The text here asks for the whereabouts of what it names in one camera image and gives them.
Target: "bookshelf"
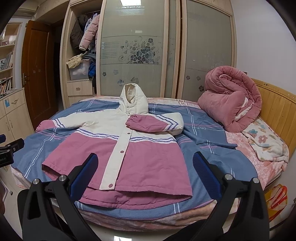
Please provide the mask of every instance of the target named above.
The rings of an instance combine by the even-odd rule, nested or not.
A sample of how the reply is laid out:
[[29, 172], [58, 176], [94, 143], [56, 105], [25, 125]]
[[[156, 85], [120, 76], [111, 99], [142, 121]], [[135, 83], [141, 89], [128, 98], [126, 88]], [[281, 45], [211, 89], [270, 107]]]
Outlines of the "bookshelf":
[[15, 88], [15, 46], [21, 23], [8, 23], [0, 35], [0, 98]]

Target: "floor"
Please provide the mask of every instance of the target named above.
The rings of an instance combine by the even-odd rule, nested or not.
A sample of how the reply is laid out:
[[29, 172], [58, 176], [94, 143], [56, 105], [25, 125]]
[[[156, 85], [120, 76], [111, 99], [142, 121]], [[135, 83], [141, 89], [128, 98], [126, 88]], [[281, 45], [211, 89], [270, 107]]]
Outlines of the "floor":
[[[22, 190], [15, 184], [13, 175], [11, 173], [10, 167], [6, 171], [4, 168], [0, 168], [0, 178], [10, 190], [4, 201], [5, 214], [7, 221], [17, 232], [17, 234], [22, 237], [22, 230], [20, 226], [20, 221], [18, 217], [17, 210], [17, 195]], [[55, 208], [56, 213], [61, 216], [59, 208]], [[231, 222], [233, 220], [234, 214], [229, 215], [226, 220], [223, 229], [224, 232], [228, 231]], [[102, 241], [162, 241], [170, 235], [176, 233], [177, 231], [161, 231], [161, 232], [125, 232], [117, 231], [113, 229], [104, 228], [95, 223], [88, 222], [89, 226], [98, 235]]]

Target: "wall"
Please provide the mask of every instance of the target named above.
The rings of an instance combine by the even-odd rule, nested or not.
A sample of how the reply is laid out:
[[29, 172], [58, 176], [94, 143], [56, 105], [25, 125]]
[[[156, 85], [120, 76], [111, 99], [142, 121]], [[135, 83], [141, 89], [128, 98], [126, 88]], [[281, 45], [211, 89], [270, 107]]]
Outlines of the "wall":
[[21, 22], [20, 32], [17, 39], [17, 43], [14, 50], [15, 55], [15, 65], [13, 66], [13, 72], [15, 76], [15, 87], [22, 88], [22, 44], [24, 42], [26, 23], [31, 19], [31, 17], [12, 17], [10, 23]]
[[237, 31], [237, 68], [296, 94], [296, 42], [265, 0], [231, 0]]

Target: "wooden door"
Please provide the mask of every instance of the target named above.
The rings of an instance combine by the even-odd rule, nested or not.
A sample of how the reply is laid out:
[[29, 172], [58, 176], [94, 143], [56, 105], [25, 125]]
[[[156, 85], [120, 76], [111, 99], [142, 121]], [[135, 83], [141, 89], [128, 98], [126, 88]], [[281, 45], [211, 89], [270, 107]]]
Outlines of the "wooden door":
[[1, 134], [4, 134], [6, 136], [6, 141], [4, 143], [1, 143], [0, 146], [5, 146], [6, 144], [14, 141], [10, 126], [8, 124], [7, 117], [4, 116], [0, 119], [0, 127], [1, 127]]
[[6, 116], [10, 130], [16, 140], [19, 138], [25, 139], [34, 133], [25, 104], [9, 112]]
[[49, 25], [29, 21], [22, 48], [22, 84], [33, 128], [57, 111], [53, 71], [54, 40]]

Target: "metal screw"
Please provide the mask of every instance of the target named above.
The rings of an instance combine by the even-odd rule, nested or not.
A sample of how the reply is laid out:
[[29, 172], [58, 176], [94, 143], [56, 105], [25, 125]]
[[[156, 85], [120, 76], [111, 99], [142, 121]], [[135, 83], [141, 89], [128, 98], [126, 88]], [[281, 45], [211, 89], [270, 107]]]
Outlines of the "metal screw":
[[63, 182], [66, 180], [66, 178], [67, 178], [66, 175], [61, 175], [61, 176], [59, 176], [59, 181]]
[[259, 181], [258, 178], [254, 177], [254, 178], [253, 178], [253, 182], [254, 182], [254, 183], [259, 183], [260, 181]]
[[38, 183], [39, 183], [39, 179], [38, 178], [36, 178], [36, 179], [33, 180], [33, 184], [38, 184]]
[[230, 175], [230, 174], [226, 174], [226, 175], [225, 175], [225, 179], [226, 179], [226, 180], [232, 180], [232, 179], [233, 179], [233, 176]]

